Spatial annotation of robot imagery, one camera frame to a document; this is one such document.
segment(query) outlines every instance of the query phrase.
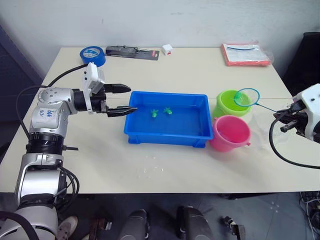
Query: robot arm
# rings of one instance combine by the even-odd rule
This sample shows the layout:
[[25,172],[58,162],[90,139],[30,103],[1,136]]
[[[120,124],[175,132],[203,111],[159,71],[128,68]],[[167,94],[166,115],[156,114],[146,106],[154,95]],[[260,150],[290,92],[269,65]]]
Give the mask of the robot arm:
[[320,144],[320,83],[310,86],[293,97],[289,109],[277,111],[274,116],[285,125],[286,133],[296,128],[297,134]]
[[[26,154],[22,157],[15,187],[18,205],[15,213],[31,224],[39,239],[54,240],[57,235],[56,205],[67,194],[70,175],[63,168],[62,152],[78,150],[64,145],[69,115],[88,111],[117,117],[137,110],[130,106],[109,108],[106,105],[106,93],[125,93],[131,89],[123,84],[105,84],[103,73],[93,63],[89,63],[84,72],[82,87],[83,91],[61,87],[43,89],[32,113]],[[28,237],[19,223],[7,219],[0,229],[0,239]]]

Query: tabletop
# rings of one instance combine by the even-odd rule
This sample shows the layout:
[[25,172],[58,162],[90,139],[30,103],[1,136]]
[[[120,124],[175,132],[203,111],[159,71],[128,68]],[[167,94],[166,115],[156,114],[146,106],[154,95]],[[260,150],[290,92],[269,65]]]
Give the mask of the tabletop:
[[[206,51],[217,50],[211,48],[178,48],[168,58],[178,55],[179,52],[191,53],[194,50]],[[52,65],[43,84],[48,84],[54,76],[67,70],[68,68],[79,65],[81,62],[73,60],[72,65],[65,57],[69,54],[79,54],[80,48],[62,48]],[[126,71],[126,66],[133,70],[130,61],[139,69],[150,69],[156,61],[122,59],[109,57],[107,65],[114,65],[120,69],[123,60],[122,72]],[[160,56],[159,66],[153,66],[154,74],[161,72],[162,61],[167,61],[166,56]],[[241,71],[242,68],[226,67],[230,71]],[[288,91],[285,89],[280,78],[276,73],[271,74],[274,69],[269,67],[245,67],[243,71],[250,75],[251,71],[256,72],[256,78],[264,75],[263,72],[270,72],[269,84],[277,86],[272,91],[261,87],[262,95],[268,96],[260,100],[260,104],[271,109],[285,109],[292,102],[288,98]],[[221,81],[207,79],[194,81],[193,78],[172,79],[173,89],[166,88],[169,81],[152,78],[156,86],[147,81],[147,75],[130,74],[131,78],[120,80],[121,77],[111,70],[105,69],[105,79],[108,83],[124,83],[133,90],[155,91],[155,92],[179,92],[179,93],[205,93],[209,98],[210,111],[212,113],[216,104],[215,96],[219,91],[228,89],[232,83],[234,88],[240,89],[248,87],[240,85],[232,80],[232,74],[227,70],[220,70],[219,78]],[[57,84],[59,87],[79,88],[81,86],[82,71],[73,72],[70,76],[62,78]],[[255,83],[257,80],[246,78],[247,84]],[[200,88],[191,88],[190,83],[197,83]],[[250,85],[258,88],[264,83]],[[127,105],[130,94],[107,94],[107,104],[110,107]],[[34,100],[27,112],[24,122],[28,126],[32,110],[36,106]],[[64,151],[64,167],[71,170],[80,181],[80,193],[266,193],[266,192],[288,192],[288,191],[314,191],[319,190],[320,172],[316,169],[301,168],[290,165],[278,158],[272,151],[268,141],[268,131],[271,122],[274,120],[272,112],[254,106],[250,113],[243,119],[251,129],[251,145],[234,149],[228,153],[214,151],[209,144],[206,148],[193,148],[191,146],[165,145],[165,144],[129,144],[128,136],[124,134],[125,117],[107,118],[105,114],[89,115],[87,112],[79,112],[77,115],[69,116],[67,135],[64,143],[67,146],[78,147],[79,151]],[[280,132],[280,123],[274,129],[274,142],[278,151],[287,159],[312,165],[320,164],[320,145],[295,134],[295,131],[287,133]],[[17,131],[1,165],[0,165],[0,192],[13,192],[21,164],[22,155],[25,154],[27,138],[21,127]]]
[[[43,83],[49,83],[66,70],[83,64],[82,47],[63,47]],[[158,61],[107,56],[101,66],[106,83],[122,83],[132,91],[206,94],[208,98],[228,89],[255,88],[261,98],[291,98],[272,65],[226,66],[220,48],[174,48]],[[83,71],[66,75],[57,87],[80,88]],[[130,93],[111,94],[109,98],[129,98]]]

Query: blue tape roll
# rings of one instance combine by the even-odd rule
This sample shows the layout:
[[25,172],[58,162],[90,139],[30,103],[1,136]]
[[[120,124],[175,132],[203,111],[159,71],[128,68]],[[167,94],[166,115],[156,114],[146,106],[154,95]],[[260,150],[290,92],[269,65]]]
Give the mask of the blue tape roll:
[[84,64],[94,63],[97,67],[102,66],[106,62],[105,53],[98,46],[88,46],[82,49],[80,57]]

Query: gray floor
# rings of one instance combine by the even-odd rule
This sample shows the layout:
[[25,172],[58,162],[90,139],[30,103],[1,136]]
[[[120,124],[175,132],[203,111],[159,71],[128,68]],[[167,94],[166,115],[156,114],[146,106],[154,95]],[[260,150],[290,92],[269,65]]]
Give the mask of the gray floor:
[[[0,210],[14,210],[12,193],[0,194]],[[113,218],[110,231],[99,239],[115,240],[126,217],[134,210],[146,209],[151,220],[150,240],[175,240],[176,209],[192,205],[206,217],[216,240],[236,240],[220,223],[232,217],[245,226],[247,240],[312,240],[307,221],[295,192],[276,193],[236,200],[217,194],[96,194],[80,195],[65,217],[77,215],[79,227],[71,240],[89,232],[90,218],[98,214]]]

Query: sneaker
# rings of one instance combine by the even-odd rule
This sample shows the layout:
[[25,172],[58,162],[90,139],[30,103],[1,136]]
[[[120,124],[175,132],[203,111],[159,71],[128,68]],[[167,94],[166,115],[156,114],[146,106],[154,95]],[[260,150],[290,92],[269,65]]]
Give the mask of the sneaker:
[[58,227],[57,240],[67,240],[76,230],[78,225],[78,218],[70,216],[66,218]]
[[85,235],[81,240],[89,240],[89,234]]

